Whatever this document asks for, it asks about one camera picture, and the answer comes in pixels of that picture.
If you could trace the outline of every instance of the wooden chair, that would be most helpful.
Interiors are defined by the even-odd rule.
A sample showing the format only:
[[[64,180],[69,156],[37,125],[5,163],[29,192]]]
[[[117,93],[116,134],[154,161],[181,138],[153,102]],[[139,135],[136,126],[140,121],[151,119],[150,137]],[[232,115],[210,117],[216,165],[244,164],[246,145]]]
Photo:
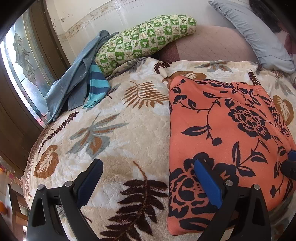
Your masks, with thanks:
[[[6,196],[5,196],[5,206],[7,208],[7,215],[2,215],[4,221],[17,238],[18,241],[23,241],[23,226],[28,225],[28,216],[23,215],[20,211],[21,203],[25,202],[23,196],[16,191],[14,191],[10,184],[7,185]]]

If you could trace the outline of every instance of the silver bolt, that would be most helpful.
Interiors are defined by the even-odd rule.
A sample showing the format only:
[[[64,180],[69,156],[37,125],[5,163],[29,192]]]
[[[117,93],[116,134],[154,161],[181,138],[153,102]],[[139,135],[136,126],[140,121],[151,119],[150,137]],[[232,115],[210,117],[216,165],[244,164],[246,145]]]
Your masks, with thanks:
[[[72,186],[73,185],[73,182],[72,181],[67,181],[66,183],[65,183],[65,186],[68,188],[68,187],[70,187],[70,186]]]
[[[38,187],[37,187],[38,190],[42,190],[43,188],[44,188],[43,184],[39,184]]]
[[[226,180],[225,184],[229,187],[231,187],[233,185],[233,182],[231,180]]]
[[[258,184],[254,184],[253,186],[256,190],[259,190],[260,189],[260,186]]]

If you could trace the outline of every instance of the clothing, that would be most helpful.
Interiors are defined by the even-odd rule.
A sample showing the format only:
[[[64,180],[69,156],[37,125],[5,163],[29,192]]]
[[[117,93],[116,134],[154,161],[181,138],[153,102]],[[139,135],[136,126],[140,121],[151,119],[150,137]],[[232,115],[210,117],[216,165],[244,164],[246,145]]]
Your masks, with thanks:
[[[68,99],[68,109],[72,110],[83,105],[87,93],[87,81],[90,80],[90,66],[100,47],[114,35],[102,30],[97,37],[90,41],[75,59],[66,73],[54,82],[45,100],[50,113],[50,120],[55,121],[63,105]]]
[[[93,61],[91,64],[91,81],[89,89],[89,99],[87,100],[84,108],[92,108],[99,103],[110,91],[111,87],[103,75],[101,69]]]
[[[294,192],[280,165],[296,144],[261,85],[177,76],[169,100],[172,235],[202,232],[217,211],[196,178],[196,159],[235,185],[258,184],[269,211]]]

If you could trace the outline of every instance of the turquoise striped fabric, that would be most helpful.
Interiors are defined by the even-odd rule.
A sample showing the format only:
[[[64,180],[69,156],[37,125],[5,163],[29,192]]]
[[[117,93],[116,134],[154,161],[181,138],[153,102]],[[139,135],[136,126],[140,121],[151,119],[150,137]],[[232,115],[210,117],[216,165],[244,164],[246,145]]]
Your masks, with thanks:
[[[109,82],[104,77],[102,71],[93,61],[91,64],[91,81],[89,89],[89,99],[83,108],[92,108],[99,103],[110,91]]]

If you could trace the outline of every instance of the beige blanket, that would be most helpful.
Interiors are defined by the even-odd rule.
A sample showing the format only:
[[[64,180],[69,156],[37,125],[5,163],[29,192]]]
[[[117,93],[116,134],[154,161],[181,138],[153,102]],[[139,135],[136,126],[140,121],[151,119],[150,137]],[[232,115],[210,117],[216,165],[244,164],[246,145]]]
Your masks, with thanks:
[[[39,184],[62,186],[99,158],[104,163],[103,175],[81,210],[100,239],[196,240],[199,234],[171,236],[166,226],[170,138],[167,86],[175,75],[261,84],[296,139],[295,89],[281,73],[262,70],[256,74],[257,68],[248,61],[163,63],[139,58],[125,63],[110,76],[112,91],[108,96],[92,109],[65,112],[31,153],[24,177],[28,205],[32,205]],[[62,210],[61,216],[69,239],[75,240]]]

